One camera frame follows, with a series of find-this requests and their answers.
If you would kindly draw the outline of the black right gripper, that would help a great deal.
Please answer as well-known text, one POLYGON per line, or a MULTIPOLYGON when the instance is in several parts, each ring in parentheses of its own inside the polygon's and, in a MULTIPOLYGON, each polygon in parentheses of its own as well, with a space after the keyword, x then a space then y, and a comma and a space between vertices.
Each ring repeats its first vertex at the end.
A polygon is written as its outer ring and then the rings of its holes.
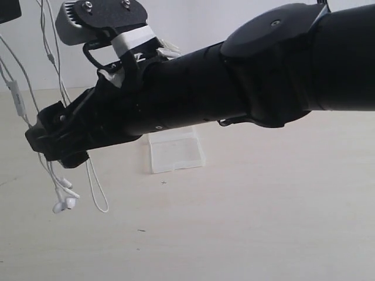
POLYGON ((112 146, 169 129, 145 92, 144 75, 165 56, 116 61, 97 70, 98 81, 65 106, 58 101, 36 116, 25 137, 48 161, 75 169, 89 159, 86 146, 112 146))

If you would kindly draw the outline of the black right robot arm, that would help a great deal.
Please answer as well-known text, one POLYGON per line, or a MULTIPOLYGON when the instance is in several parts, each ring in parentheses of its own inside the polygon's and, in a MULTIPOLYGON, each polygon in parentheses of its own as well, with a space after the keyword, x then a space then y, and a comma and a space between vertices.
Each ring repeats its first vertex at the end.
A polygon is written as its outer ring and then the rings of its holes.
POLYGON ((42 109, 25 133, 67 169, 89 150, 205 122, 282 128, 311 111, 374 110, 374 5, 283 5, 183 56, 157 38, 138 1, 67 1, 56 29, 89 60, 107 46, 118 57, 93 61, 97 84, 42 109))

